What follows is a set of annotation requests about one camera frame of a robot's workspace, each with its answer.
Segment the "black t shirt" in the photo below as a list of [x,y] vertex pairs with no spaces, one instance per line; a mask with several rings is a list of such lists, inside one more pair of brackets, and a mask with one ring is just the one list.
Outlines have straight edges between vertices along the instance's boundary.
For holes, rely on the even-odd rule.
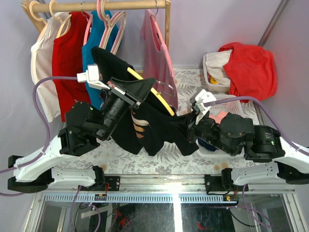
[[[111,78],[135,81],[128,72],[132,66],[111,52],[97,46],[91,49],[103,83]],[[112,133],[112,139],[124,150],[138,154],[142,148],[149,156],[155,156],[165,142],[175,143],[183,156],[198,150],[196,143],[187,140],[188,115],[171,116],[162,102],[149,93],[138,109],[128,110]]]

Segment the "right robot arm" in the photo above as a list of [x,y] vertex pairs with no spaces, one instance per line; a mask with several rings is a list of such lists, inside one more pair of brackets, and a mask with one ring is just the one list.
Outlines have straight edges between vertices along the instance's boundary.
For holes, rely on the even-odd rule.
[[269,126],[254,125],[252,119],[228,113],[220,123],[208,114],[198,120],[193,117],[187,129],[188,141],[201,139],[209,145],[258,165],[247,168],[225,168],[221,171],[220,185],[224,190],[282,179],[291,185],[309,182],[309,158],[306,148],[289,144],[281,133]]

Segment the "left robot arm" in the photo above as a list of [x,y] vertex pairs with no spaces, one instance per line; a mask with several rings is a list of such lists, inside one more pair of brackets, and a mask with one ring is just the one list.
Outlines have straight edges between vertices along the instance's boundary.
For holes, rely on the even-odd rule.
[[48,146],[26,157],[9,157],[14,169],[8,189],[19,193],[36,193],[47,189],[104,190],[103,169],[62,169],[64,160],[80,157],[106,141],[129,109],[138,108],[149,95],[155,79],[123,81],[112,78],[109,84],[87,81],[91,87],[105,90],[107,99],[99,110],[85,101],[77,102],[66,114],[66,126]]

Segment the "yellow hanger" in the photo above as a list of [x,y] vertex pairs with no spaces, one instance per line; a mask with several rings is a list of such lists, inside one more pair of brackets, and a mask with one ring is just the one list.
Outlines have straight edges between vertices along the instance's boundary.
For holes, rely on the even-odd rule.
[[[138,80],[143,80],[143,78],[136,72],[134,71],[132,68],[128,67],[127,68],[127,71],[132,75],[134,76],[136,79]],[[169,104],[164,100],[164,98],[154,89],[154,88],[151,88],[151,92],[156,96],[156,98],[162,103],[162,105],[165,107],[165,109],[168,111],[168,113],[171,115],[171,116],[174,116],[175,113],[174,111],[172,110],[172,108],[169,106]]]

